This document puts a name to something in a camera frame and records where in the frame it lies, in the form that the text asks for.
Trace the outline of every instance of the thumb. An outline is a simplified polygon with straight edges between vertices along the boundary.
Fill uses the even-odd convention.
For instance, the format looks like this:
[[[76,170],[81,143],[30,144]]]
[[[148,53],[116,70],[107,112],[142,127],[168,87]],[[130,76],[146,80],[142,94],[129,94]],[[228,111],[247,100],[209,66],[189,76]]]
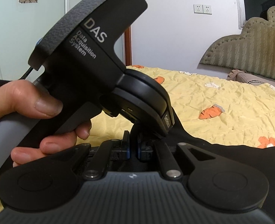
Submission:
[[[29,81],[11,81],[0,87],[0,118],[16,111],[29,118],[49,119],[62,108],[62,102]]]

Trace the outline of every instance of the fingernail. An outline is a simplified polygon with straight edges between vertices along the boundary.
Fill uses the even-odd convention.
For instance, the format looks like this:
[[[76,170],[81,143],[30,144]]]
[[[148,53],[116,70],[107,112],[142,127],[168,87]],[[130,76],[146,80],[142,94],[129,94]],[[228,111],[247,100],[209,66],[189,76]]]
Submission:
[[[48,152],[48,153],[56,153],[61,151],[62,149],[60,148],[60,146],[56,143],[51,143],[51,142],[47,142],[45,144],[44,147],[44,151]]]
[[[59,100],[48,100],[40,98],[35,105],[35,109],[49,116],[58,115],[63,109],[63,103]]]
[[[86,140],[90,136],[90,131],[89,130],[84,130],[83,132],[83,140]]]

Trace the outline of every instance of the wooden frame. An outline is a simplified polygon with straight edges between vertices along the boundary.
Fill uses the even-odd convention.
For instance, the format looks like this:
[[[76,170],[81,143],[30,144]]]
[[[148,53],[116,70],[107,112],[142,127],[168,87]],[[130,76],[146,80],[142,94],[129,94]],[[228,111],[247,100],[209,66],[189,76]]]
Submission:
[[[124,32],[125,65],[132,65],[131,27]]]

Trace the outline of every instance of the orange carrot print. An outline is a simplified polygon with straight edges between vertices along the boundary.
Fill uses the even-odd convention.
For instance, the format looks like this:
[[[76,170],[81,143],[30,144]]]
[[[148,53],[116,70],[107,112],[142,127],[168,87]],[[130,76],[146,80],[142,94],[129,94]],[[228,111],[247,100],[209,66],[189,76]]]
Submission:
[[[164,82],[164,78],[163,77],[157,77],[157,78],[154,78],[154,80],[156,82],[158,82],[159,84],[162,84]]]
[[[273,137],[267,139],[265,136],[261,136],[259,137],[258,141],[261,144],[258,146],[258,148],[264,149],[268,147],[275,147],[275,139]]]
[[[211,119],[220,116],[222,112],[225,112],[225,110],[221,106],[215,104],[212,107],[204,109],[200,113],[199,119]]]
[[[144,66],[140,66],[140,65],[132,65],[133,67],[136,67],[136,68],[138,68],[138,69],[143,69],[144,68]]]

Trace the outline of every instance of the black fabric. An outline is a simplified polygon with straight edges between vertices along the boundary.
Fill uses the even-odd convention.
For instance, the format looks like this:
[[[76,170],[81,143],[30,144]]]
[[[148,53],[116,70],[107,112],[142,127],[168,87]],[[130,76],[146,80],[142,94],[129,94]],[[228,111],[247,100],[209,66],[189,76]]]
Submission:
[[[176,146],[179,142],[190,143],[220,156],[252,166],[265,174],[269,181],[269,193],[263,204],[262,210],[275,221],[275,147],[259,149],[243,145],[223,146],[219,144],[211,144],[203,139],[195,138],[188,134],[184,130],[175,111],[174,117],[175,125],[170,130],[168,136],[163,139],[168,146]],[[138,124],[135,124],[130,133],[131,142],[137,141],[137,136],[141,133],[146,140],[147,132],[141,129]],[[122,171],[134,169],[134,167],[135,171],[147,170],[147,164],[140,164],[137,159],[132,158],[131,161],[128,161],[128,163],[123,166]]]

